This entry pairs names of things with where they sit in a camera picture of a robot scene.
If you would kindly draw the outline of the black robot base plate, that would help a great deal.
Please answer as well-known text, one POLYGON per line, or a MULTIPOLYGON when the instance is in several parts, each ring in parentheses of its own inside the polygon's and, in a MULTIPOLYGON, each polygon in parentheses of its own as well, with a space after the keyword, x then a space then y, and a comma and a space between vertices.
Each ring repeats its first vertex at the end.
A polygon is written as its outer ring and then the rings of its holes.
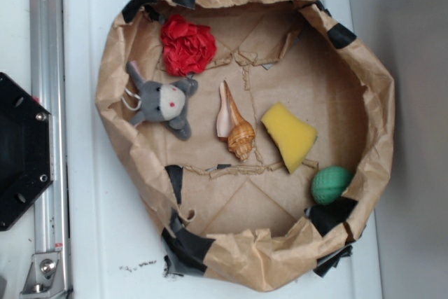
POLYGON ((1 231, 53 182, 51 114, 1 73, 1 231))

